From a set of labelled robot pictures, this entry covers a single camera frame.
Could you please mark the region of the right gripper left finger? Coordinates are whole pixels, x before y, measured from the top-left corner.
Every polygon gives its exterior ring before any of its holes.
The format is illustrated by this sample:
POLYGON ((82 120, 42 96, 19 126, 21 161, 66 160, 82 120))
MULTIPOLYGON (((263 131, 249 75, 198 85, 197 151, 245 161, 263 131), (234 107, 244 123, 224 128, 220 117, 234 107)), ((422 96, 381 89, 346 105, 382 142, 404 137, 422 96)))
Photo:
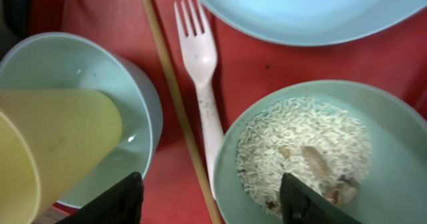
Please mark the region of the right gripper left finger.
POLYGON ((57 224, 140 224, 143 179, 133 172, 57 224))

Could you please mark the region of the rice food scraps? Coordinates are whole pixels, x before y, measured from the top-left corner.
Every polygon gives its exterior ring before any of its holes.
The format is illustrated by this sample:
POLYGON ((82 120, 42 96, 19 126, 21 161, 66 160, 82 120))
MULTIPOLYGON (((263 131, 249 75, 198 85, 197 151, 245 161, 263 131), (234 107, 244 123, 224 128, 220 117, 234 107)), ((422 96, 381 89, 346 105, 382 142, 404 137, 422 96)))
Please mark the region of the rice food scraps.
POLYGON ((236 167, 244 191, 277 217, 282 216, 284 173, 341 205, 356 196, 371 162, 366 126, 349 111, 313 97, 270 105, 249 121, 237 144, 236 167))

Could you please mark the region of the green bowl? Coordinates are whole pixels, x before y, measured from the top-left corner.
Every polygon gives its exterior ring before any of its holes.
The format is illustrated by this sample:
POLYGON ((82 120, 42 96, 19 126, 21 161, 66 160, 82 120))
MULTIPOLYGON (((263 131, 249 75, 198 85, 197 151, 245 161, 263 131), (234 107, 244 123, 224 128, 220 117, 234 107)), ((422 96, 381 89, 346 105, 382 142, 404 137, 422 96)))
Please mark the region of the green bowl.
POLYGON ((426 120, 401 99, 376 87, 341 80, 309 81, 273 92, 246 109, 225 134, 216 159, 214 189, 226 223, 280 223, 243 190, 236 144, 247 122, 269 105, 292 97, 317 97, 367 126, 373 145, 369 176, 341 210, 361 223, 426 222, 426 120))

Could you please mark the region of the light blue bowl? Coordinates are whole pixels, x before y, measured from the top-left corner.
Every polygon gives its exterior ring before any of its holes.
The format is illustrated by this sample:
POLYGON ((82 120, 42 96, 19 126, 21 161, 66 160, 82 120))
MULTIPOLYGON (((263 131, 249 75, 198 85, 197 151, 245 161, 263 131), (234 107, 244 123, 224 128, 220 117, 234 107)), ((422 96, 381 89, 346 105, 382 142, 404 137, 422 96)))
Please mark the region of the light blue bowl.
POLYGON ((96 89, 122 117, 117 147, 59 203, 81 208, 134 171, 145 176, 163 129, 163 111, 149 77, 135 64, 69 33, 42 33, 1 60, 2 89, 96 89))

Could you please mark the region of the yellow plastic cup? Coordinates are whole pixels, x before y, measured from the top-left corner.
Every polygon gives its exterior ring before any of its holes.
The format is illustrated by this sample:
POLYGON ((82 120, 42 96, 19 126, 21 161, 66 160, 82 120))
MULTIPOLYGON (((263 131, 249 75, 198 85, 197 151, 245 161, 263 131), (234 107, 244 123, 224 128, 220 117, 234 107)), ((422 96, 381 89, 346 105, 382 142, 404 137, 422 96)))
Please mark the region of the yellow plastic cup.
POLYGON ((118 108, 84 89, 1 92, 1 222, 31 223, 119 142, 118 108))

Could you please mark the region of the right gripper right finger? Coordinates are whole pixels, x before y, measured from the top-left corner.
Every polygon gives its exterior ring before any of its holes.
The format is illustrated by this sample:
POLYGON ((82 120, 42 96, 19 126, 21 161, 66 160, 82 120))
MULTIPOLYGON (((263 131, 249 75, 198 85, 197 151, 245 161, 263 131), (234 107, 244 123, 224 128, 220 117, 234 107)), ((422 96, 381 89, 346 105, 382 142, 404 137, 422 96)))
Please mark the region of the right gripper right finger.
POLYGON ((280 203, 285 224, 361 224, 291 173, 283 174, 280 203))

